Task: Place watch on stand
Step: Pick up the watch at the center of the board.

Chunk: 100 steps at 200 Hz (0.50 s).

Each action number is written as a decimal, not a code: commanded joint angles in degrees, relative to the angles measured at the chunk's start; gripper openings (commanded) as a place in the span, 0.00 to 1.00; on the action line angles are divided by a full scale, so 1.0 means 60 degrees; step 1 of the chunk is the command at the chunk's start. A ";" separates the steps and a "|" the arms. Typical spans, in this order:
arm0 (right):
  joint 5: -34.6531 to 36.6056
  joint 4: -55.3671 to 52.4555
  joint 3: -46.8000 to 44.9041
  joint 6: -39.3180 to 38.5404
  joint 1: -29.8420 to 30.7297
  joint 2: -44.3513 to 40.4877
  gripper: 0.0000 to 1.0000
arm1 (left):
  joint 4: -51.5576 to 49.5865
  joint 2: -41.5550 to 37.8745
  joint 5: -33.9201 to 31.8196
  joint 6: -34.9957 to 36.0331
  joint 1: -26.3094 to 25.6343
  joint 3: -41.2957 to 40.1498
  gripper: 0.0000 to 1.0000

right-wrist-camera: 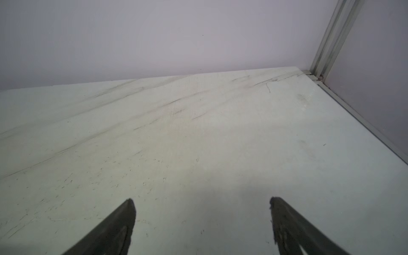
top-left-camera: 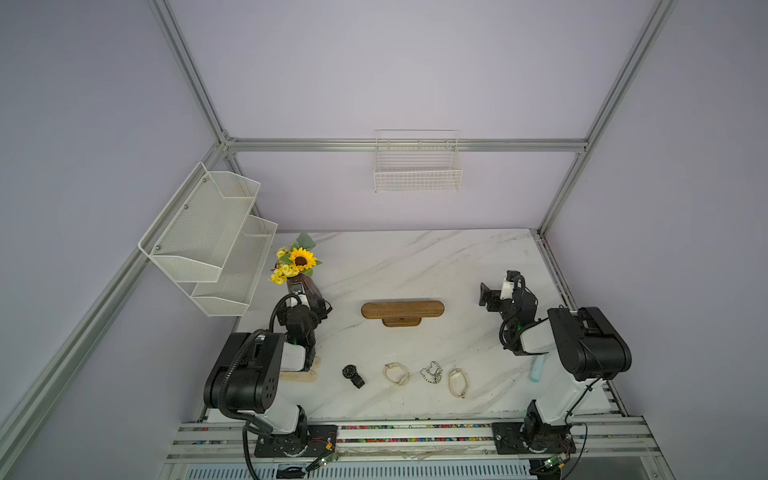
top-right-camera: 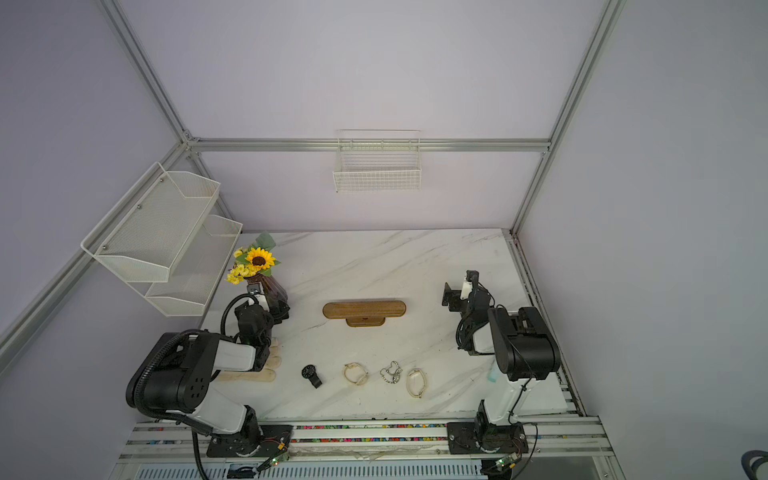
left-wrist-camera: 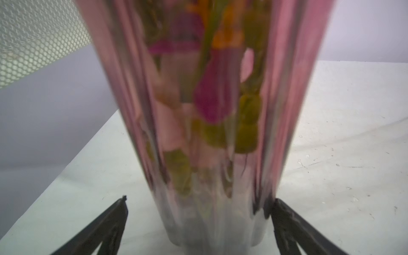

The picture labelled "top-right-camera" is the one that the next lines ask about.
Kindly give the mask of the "wooden watch stand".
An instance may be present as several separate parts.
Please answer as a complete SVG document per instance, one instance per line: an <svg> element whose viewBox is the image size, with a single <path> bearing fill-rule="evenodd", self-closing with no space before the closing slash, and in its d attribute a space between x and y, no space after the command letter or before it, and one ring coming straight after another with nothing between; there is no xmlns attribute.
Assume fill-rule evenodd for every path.
<svg viewBox="0 0 768 480"><path fill-rule="evenodd" d="M400 300L365 300L331 302L322 308L322 313L329 320L344 320L349 327L379 327L388 318L405 315L407 306Z"/></svg>

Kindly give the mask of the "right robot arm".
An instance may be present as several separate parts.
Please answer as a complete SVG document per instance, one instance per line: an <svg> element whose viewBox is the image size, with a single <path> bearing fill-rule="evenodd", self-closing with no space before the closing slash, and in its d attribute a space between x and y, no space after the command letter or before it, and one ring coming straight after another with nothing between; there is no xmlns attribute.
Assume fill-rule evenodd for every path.
<svg viewBox="0 0 768 480"><path fill-rule="evenodd" d="M562 365L560 348L540 311L510 311L480 282L476 270L466 272L459 289L445 284L441 304L460 315L457 348L494 359L501 386L483 401L488 420L512 423L533 389Z"/></svg>

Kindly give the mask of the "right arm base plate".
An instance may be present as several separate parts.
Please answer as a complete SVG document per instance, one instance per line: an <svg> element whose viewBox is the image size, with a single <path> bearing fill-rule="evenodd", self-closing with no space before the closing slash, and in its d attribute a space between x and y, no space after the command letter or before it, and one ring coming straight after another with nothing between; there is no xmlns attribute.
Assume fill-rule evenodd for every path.
<svg viewBox="0 0 768 480"><path fill-rule="evenodd" d="M527 436L521 423L477 427L472 422L449 422L446 429L449 452L454 455L529 452Z"/></svg>

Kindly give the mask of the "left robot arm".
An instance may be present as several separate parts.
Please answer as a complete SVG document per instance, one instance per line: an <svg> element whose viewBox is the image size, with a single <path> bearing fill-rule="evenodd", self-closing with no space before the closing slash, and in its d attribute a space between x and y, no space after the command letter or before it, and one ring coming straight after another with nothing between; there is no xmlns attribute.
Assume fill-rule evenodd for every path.
<svg viewBox="0 0 768 480"><path fill-rule="evenodd" d="M227 304L217 332L163 334L129 381L126 403L146 417L187 425L194 434L258 447L265 435L254 409L212 383L227 374L265 372L272 330L289 311L280 297L245 293Z"/></svg>

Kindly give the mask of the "cream strap wrist watch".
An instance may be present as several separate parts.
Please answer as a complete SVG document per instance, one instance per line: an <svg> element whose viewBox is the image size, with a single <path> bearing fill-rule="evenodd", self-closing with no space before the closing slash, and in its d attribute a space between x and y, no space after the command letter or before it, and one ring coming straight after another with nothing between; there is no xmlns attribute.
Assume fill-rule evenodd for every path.
<svg viewBox="0 0 768 480"><path fill-rule="evenodd" d="M411 369L406 375L405 387L410 397L421 399L428 388L426 373L420 368Z"/></svg>

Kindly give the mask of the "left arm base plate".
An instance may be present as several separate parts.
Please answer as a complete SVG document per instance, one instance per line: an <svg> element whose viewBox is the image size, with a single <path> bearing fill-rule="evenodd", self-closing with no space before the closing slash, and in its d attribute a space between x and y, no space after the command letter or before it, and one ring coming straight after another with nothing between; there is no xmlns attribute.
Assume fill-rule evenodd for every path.
<svg viewBox="0 0 768 480"><path fill-rule="evenodd" d="M290 445L294 427L288 424L260 425L255 435L237 433L214 435L206 456L209 458L272 458Z"/></svg>

